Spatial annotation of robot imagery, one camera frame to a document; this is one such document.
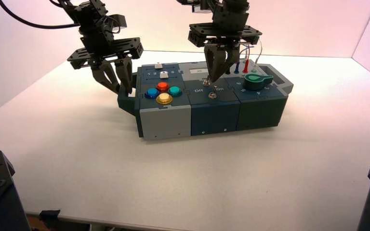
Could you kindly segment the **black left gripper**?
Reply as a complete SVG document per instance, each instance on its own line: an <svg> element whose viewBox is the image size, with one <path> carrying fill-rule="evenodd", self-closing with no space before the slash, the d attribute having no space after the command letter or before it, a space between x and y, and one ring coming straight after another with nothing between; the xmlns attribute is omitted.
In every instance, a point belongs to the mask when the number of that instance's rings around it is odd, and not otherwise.
<svg viewBox="0 0 370 231"><path fill-rule="evenodd" d="M132 59L141 57L144 49L139 37L114 39L105 32L99 35L84 36L80 38L84 47L75 50L68 58L74 69L91 66L93 78L114 92L119 93L120 80L124 87L124 94L132 93ZM116 74L110 63L102 63L107 58L115 57Z"/></svg>

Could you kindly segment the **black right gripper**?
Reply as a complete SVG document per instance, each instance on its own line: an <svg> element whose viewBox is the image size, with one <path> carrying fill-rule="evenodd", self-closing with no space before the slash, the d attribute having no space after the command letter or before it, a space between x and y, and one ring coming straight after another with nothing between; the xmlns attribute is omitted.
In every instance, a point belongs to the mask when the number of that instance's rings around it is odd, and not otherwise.
<svg viewBox="0 0 370 231"><path fill-rule="evenodd" d="M230 42L244 40L257 44L262 32L245 25L241 31L225 31L213 23L189 25L188 40L196 47L204 47L208 42L219 46L205 46L204 53L208 69L208 79L216 82L234 63L239 60L240 46L227 45Z"/></svg>

